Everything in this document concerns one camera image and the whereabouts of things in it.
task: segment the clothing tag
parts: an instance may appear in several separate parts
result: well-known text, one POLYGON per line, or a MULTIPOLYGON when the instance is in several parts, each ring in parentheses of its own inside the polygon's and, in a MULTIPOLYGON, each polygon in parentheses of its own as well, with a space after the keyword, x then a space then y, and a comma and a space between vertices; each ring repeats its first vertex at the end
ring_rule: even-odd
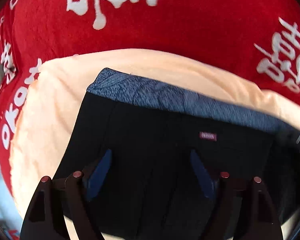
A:
POLYGON ((210 133, 210 132, 200 132, 199 133, 199 138, 216 142, 217 141, 217 134, 216 133, 210 133))

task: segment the peach fabric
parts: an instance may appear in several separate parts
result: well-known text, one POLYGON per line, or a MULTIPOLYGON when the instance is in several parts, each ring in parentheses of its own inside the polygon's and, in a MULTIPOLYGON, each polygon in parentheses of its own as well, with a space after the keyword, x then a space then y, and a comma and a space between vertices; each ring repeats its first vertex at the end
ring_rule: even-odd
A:
POLYGON ((11 143, 12 191, 22 217, 40 178, 53 177, 56 172, 86 89, 106 67, 255 109, 300 130, 300 106, 230 72, 186 57, 122 49, 47 61, 40 68, 39 79, 29 87, 11 143))

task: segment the black fabric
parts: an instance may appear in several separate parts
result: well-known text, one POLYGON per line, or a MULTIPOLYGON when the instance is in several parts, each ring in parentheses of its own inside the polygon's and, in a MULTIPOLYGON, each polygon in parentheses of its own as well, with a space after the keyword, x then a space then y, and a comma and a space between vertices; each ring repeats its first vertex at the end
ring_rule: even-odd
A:
POLYGON ((269 158, 270 149, 280 152, 273 144, 273 135, 258 130, 86 93, 54 179, 82 170, 110 148, 112 166, 89 203, 100 230, 126 240, 197 240, 214 202, 200 190, 190 150, 217 172, 251 179, 262 177, 266 167, 271 178, 267 160, 278 155, 269 158), (217 141, 200 139, 199 132, 215 133, 217 141))

